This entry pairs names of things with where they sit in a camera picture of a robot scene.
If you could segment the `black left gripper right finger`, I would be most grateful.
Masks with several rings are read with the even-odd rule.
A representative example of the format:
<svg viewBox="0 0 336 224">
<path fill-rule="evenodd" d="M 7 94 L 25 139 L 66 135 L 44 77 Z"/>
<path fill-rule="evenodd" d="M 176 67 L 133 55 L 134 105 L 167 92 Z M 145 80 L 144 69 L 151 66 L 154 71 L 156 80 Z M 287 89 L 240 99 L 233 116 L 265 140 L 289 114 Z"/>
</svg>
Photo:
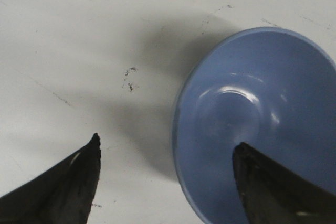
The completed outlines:
<svg viewBox="0 0 336 224">
<path fill-rule="evenodd" d="M 244 142 L 232 161 L 249 223 L 335 223 L 335 195 Z"/>
</svg>

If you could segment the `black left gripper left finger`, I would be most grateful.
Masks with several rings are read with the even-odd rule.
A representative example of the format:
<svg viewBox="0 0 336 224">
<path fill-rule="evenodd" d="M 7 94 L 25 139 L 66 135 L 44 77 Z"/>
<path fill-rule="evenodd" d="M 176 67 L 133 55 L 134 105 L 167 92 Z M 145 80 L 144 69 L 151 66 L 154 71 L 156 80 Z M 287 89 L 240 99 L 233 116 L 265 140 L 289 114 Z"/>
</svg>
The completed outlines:
<svg viewBox="0 0 336 224">
<path fill-rule="evenodd" d="M 101 170 L 97 133 L 31 181 L 1 197 L 1 223 L 87 223 Z"/>
</svg>

